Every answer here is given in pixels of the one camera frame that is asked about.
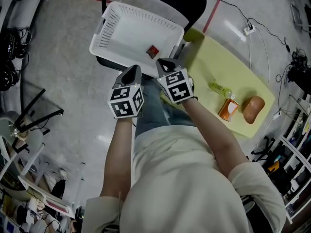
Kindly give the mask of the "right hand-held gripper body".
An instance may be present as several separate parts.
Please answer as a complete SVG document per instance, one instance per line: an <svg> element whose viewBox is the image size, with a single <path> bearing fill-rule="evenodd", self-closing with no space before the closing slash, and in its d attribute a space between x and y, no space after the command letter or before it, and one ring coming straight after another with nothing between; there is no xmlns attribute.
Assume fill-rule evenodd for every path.
<svg viewBox="0 0 311 233"><path fill-rule="evenodd" d="M177 104L194 97L194 82L186 69L175 71L157 79L171 103Z"/></svg>

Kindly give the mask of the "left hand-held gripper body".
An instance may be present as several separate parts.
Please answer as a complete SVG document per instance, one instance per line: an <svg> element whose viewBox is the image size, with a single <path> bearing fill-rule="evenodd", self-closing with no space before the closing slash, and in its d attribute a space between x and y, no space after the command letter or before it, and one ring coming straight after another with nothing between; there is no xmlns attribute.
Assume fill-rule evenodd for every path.
<svg viewBox="0 0 311 233"><path fill-rule="evenodd" d="M107 103L115 119L141 117L144 104L141 85L110 89Z"/></svg>

